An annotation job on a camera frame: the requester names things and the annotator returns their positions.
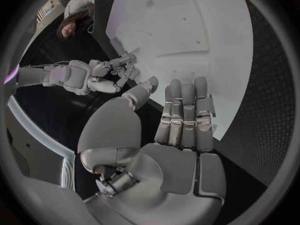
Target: purple light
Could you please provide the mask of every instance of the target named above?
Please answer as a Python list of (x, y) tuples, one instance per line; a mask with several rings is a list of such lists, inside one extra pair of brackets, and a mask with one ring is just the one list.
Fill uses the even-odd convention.
[(12, 80), (17, 75), (19, 67), (20, 67), (20, 65), (18, 64), (15, 67), (15, 69), (9, 75), (6, 76), (6, 78), (4, 80), (4, 84), (7, 84), (10, 80)]

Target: robotic hand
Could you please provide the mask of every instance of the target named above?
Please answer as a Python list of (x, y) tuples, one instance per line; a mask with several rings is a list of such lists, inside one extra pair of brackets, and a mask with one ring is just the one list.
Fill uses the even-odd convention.
[[(18, 73), (18, 87), (43, 84), (45, 87), (62, 86), (77, 95), (86, 95), (91, 90), (117, 93), (128, 79), (133, 80), (139, 74), (134, 62), (134, 55), (129, 54), (111, 61), (91, 60), (89, 64), (71, 60), (68, 65), (22, 67)], [(116, 83), (102, 78), (111, 71), (118, 71), (120, 79)]]
[(118, 223), (106, 217), (114, 213), (130, 224), (210, 225), (224, 204), (226, 178), (213, 152), (215, 110), (207, 81), (199, 77), (181, 85), (173, 80), (165, 89), (154, 143), (140, 148), (141, 124), (133, 110), (148, 99), (145, 91), (151, 84), (139, 84), (108, 101), (83, 129), (81, 162), (100, 175), (99, 193), (86, 205), (104, 224)]

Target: long dark hair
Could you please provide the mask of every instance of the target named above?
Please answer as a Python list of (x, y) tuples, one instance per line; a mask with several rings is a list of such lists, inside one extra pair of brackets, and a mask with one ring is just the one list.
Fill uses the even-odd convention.
[(79, 11), (75, 14), (68, 16), (67, 18), (62, 20), (62, 22), (60, 23), (60, 25), (56, 31), (56, 35), (59, 40), (67, 40), (68, 39), (68, 38), (63, 37), (62, 30), (63, 30), (64, 26), (66, 26), (67, 24), (69, 24), (71, 22), (76, 23), (75, 32), (80, 33), (80, 32), (86, 31), (88, 29), (88, 27), (93, 23), (93, 20), (89, 16), (88, 10)]

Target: woman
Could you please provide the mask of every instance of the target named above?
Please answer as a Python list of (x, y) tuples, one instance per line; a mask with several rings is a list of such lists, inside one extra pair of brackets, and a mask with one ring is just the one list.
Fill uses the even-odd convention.
[(56, 35), (66, 40), (75, 33), (86, 31), (93, 24), (95, 0), (70, 0), (64, 10), (64, 20)]

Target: person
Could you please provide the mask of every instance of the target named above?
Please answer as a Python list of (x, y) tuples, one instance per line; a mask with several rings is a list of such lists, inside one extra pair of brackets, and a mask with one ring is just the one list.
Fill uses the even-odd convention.
[(66, 40), (75, 33), (88, 30), (94, 23), (95, 0), (70, 0), (64, 10), (64, 19), (60, 23), (56, 35)]

